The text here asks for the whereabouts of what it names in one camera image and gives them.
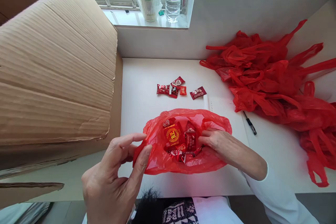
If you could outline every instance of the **pile of red plastic bags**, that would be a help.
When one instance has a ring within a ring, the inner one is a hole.
[[[319,187],[327,187],[324,167],[336,169],[336,103],[315,98],[314,83],[304,84],[304,79],[310,73],[336,67],[336,58],[302,67],[323,49],[323,43],[319,43],[286,59],[288,42],[306,21],[279,41],[262,41],[258,34],[247,36],[239,31],[225,46],[207,46],[216,53],[200,64],[215,70],[223,82],[230,84],[236,112],[254,111],[299,131],[300,144],[309,157],[310,178]],[[314,172],[321,182],[316,181]]]

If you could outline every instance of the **candy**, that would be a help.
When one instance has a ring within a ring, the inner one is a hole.
[[[172,159],[175,159],[178,162],[186,163],[186,154],[183,153],[181,150],[171,150],[168,152],[168,154]]]
[[[203,147],[199,147],[199,148],[197,148],[194,152],[192,152],[192,151],[187,151],[187,152],[185,152],[185,153],[186,153],[186,154],[189,154],[189,157],[194,158],[194,157],[196,157],[196,156],[202,151],[202,148],[203,148]]]
[[[164,122],[163,122],[163,127],[164,127],[164,128],[168,127],[168,126],[171,125],[173,122],[175,122],[175,120],[176,120],[175,117],[172,117],[172,118],[170,118],[170,119],[164,121]]]
[[[180,145],[186,142],[184,135],[181,133],[181,124],[177,122],[163,129],[163,134],[167,139],[166,148]]]
[[[181,76],[179,76],[176,80],[174,80],[171,85],[175,86],[175,87],[179,87],[181,86],[183,83],[185,83],[185,81],[181,78]]]
[[[177,95],[178,95],[178,93],[179,93],[179,90],[177,89],[177,87],[172,87],[172,89],[171,89],[171,95],[169,95],[170,97],[173,97],[174,99],[176,99],[177,98]]]
[[[179,151],[182,151],[182,152],[185,152],[186,150],[186,144],[185,143],[183,143],[183,144],[181,144],[181,145],[176,145],[175,146],[175,148],[176,148],[176,150],[179,150]]]
[[[204,90],[203,87],[200,87],[198,89],[196,89],[195,91],[190,92],[190,95],[192,97],[193,100],[195,100],[196,98],[203,96],[206,94],[206,91]]]
[[[190,121],[187,122],[187,127],[185,129],[185,141],[187,142],[186,151],[196,150],[196,128]]]
[[[187,87],[180,86],[180,95],[187,95]]]
[[[169,86],[170,85],[157,85],[157,94],[164,94],[164,95],[169,95]]]

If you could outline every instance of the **white tabletop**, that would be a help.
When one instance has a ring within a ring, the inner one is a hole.
[[[227,86],[221,82],[214,71],[201,67],[198,62],[124,59],[121,134],[142,132],[149,119],[165,110],[178,107],[203,108],[203,98],[193,101],[189,95],[190,91],[203,86],[209,94],[210,110],[212,105],[214,113],[229,118],[233,136],[264,157],[295,193],[336,192],[336,171],[326,169],[330,183],[327,188],[319,188],[310,181],[306,167],[307,156],[301,149],[299,138],[294,131],[248,113],[258,133],[254,136],[246,120],[242,119],[242,115],[233,112],[233,96]],[[187,96],[172,99],[164,95],[156,95],[156,84],[169,84],[180,75],[186,81]],[[1,182],[61,182],[65,184],[62,190],[42,195],[31,201],[83,200],[81,176],[87,169],[98,163],[103,154],[104,152],[95,153],[67,164],[48,167]],[[131,170],[130,163],[124,164],[120,168],[119,175],[128,176]],[[244,178],[237,169],[230,166],[215,172],[194,175],[177,173],[145,175],[141,190],[150,187],[161,191],[163,197],[251,194]]]

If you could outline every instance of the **red candy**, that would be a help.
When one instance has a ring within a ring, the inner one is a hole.
[[[206,94],[206,91],[204,90],[203,87],[200,87],[200,88],[196,89],[195,91],[190,92],[190,95],[191,95],[193,100],[195,100],[196,98],[201,97],[205,94]]]
[[[185,81],[181,78],[181,76],[179,76],[176,80],[174,80],[171,85],[175,86],[175,87],[179,87],[181,86],[183,83],[185,83]]]
[[[179,93],[179,90],[177,89],[177,87],[172,87],[172,89],[171,89],[171,95],[169,95],[170,97],[173,97],[174,99],[176,99],[177,98],[177,95],[178,95],[178,93]]]
[[[186,150],[188,152],[193,152],[196,150],[196,128],[191,124],[190,121],[187,123],[187,128],[185,129],[185,140],[187,142]]]
[[[171,146],[180,145],[186,142],[182,132],[181,124],[177,122],[163,129],[163,134],[167,138],[166,149]]]
[[[180,86],[180,95],[187,95],[187,87]]]
[[[186,154],[183,153],[181,150],[171,150],[168,152],[171,158],[176,159],[177,162],[186,163]]]
[[[185,152],[186,150],[186,144],[185,143],[183,143],[183,144],[181,144],[181,145],[178,145],[178,146],[175,146],[175,148],[176,148],[176,150],[179,150],[179,151],[182,151],[182,152]]]
[[[175,122],[175,120],[176,120],[175,117],[172,117],[172,118],[170,118],[170,119],[164,121],[164,123],[163,123],[163,127],[164,127],[164,128],[168,127],[168,126],[171,125],[173,122]]]
[[[202,148],[203,147],[199,147],[194,152],[189,151],[189,152],[186,152],[186,154],[190,154],[190,157],[194,158],[202,151]]]
[[[169,86],[170,85],[157,85],[157,94],[164,94],[164,95],[169,95]]]

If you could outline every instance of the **black pen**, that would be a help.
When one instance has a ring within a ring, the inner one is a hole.
[[[249,126],[250,126],[250,128],[251,128],[253,134],[256,135],[256,134],[257,134],[256,129],[254,128],[254,126],[253,126],[253,124],[251,123],[250,119],[247,117],[245,111],[243,111],[243,113],[244,113],[244,115],[245,115],[246,121],[247,121],[247,123],[249,124]]]

